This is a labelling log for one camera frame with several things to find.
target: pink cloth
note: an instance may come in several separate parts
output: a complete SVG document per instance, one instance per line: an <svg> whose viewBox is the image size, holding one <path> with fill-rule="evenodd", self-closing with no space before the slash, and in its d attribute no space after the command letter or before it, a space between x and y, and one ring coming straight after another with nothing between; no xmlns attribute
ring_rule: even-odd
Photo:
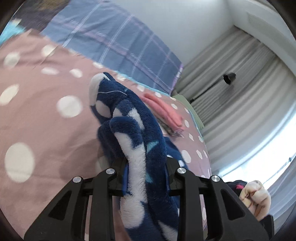
<svg viewBox="0 0 296 241"><path fill-rule="evenodd" d="M144 96L141 96L140 98L144 103L149 105L149 107L151 107L173 131L184 131L183 118L173 107L150 93L145 93Z"/></svg>

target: window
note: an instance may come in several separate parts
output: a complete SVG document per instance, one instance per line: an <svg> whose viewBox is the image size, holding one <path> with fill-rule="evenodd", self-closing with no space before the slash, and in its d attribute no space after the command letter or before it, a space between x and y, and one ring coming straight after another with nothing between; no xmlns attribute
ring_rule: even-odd
<svg viewBox="0 0 296 241"><path fill-rule="evenodd" d="M296 153L296 115L260 152L232 172L224 182L259 180L268 189L290 165Z"/></svg>

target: curtain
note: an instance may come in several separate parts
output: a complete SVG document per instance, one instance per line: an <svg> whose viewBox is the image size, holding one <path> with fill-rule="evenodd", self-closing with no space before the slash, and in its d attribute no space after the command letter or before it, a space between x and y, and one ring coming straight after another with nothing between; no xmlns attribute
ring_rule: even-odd
<svg viewBox="0 0 296 241"><path fill-rule="evenodd" d="M234 72L227 85L223 74ZM233 27L183 70L176 91L204 124L212 173L221 176L251 159L296 113L296 79L265 45Z"/></svg>
<svg viewBox="0 0 296 241"><path fill-rule="evenodd" d="M274 217L277 232L296 204L296 157L268 191L271 195L270 214Z"/></svg>

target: turquoise cloth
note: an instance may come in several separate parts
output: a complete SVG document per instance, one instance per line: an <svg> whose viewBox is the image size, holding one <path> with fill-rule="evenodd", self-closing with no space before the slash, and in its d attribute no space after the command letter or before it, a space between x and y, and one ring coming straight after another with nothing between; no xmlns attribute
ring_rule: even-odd
<svg viewBox="0 0 296 241"><path fill-rule="evenodd" d="M25 29L23 27L17 26L15 23L8 22L2 34L0 35L0 45L2 45L6 40L11 38L12 36L21 34L24 31Z"/></svg>

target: black device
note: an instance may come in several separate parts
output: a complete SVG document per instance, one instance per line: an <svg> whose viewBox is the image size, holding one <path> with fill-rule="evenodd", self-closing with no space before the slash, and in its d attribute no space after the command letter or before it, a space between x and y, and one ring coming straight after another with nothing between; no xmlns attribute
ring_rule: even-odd
<svg viewBox="0 0 296 241"><path fill-rule="evenodd" d="M124 160L94 178L74 177L48 204L25 234L24 241L83 241L86 210L92 195L89 240L115 240L112 196L122 196ZM178 241L202 241L200 195L204 196L210 241L269 241L273 218L258 222L221 178L195 176L167 158L170 195L180 196Z"/></svg>

